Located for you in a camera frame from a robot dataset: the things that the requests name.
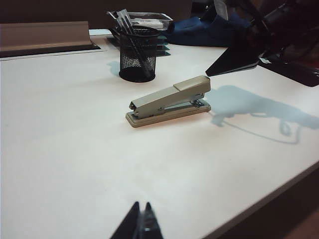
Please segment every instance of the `mesh pencil holder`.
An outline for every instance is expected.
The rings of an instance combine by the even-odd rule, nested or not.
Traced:
[[[155,78],[156,47],[159,31],[133,26],[136,35],[120,31],[120,72],[122,79],[148,82]]]

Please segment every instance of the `stapler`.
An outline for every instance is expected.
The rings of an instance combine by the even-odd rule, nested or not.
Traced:
[[[132,127],[172,120],[210,111],[210,105],[201,100],[210,91],[210,79],[197,76],[172,87],[133,100],[126,114]]]

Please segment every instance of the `desk surface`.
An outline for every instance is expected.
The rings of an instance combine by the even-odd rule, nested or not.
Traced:
[[[318,166],[319,87],[257,67],[211,78],[212,111],[140,128],[131,100],[204,74],[223,48],[169,45],[156,78],[119,51],[1,61],[1,235],[105,239],[134,201],[164,238],[216,238]]]

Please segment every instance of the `wall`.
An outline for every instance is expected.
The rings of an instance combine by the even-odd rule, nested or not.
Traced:
[[[89,21],[90,29],[108,28],[108,10],[164,12],[174,20],[190,17],[191,0],[5,0],[0,23]]]

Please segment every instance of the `blue fabric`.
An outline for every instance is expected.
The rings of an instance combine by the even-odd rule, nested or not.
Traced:
[[[236,33],[249,25],[249,21],[233,13],[228,21],[217,15],[213,22],[201,21],[198,17],[174,22],[162,33],[172,44],[229,47]]]

